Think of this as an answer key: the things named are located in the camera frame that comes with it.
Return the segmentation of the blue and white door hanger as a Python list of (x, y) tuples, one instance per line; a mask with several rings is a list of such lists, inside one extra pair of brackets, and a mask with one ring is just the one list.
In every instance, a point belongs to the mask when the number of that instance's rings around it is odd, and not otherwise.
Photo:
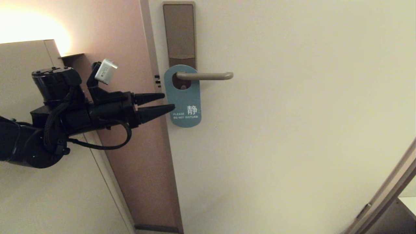
[(175, 65), (164, 74), (165, 95), (168, 104), (174, 104), (175, 109), (170, 112), (173, 124), (183, 128), (197, 126), (202, 120), (201, 91), (199, 81), (190, 81), (187, 89), (180, 89), (174, 85), (174, 76), (178, 72), (197, 74), (191, 66)]

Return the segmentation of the bronze door lock plate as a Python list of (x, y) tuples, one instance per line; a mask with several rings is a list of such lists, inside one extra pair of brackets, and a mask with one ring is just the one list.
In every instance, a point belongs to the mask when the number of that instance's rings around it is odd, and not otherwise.
[(196, 4), (192, 1), (162, 3), (168, 64), (197, 69)]

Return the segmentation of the white door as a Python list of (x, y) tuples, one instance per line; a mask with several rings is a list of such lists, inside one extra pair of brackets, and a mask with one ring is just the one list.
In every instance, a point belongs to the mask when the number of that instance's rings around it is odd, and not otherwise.
[(201, 122), (168, 122), (184, 234), (340, 234), (416, 136), (416, 0), (191, 0)]

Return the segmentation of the dark grey baseboard strip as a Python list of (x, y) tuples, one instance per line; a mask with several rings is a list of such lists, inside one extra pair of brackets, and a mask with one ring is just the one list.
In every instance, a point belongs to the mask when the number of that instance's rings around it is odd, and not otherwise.
[(136, 230), (143, 231), (153, 231), (153, 232), (164, 232), (164, 233), (176, 233), (179, 234), (180, 231), (176, 227), (171, 226), (160, 226), (160, 225), (134, 225)]

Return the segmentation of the small metal trim hinge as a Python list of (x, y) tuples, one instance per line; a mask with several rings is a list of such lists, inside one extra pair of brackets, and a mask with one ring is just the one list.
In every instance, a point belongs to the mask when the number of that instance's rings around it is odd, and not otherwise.
[(362, 210), (356, 216), (356, 219), (360, 220), (371, 209), (371, 207), (372, 207), (371, 203), (365, 204)]

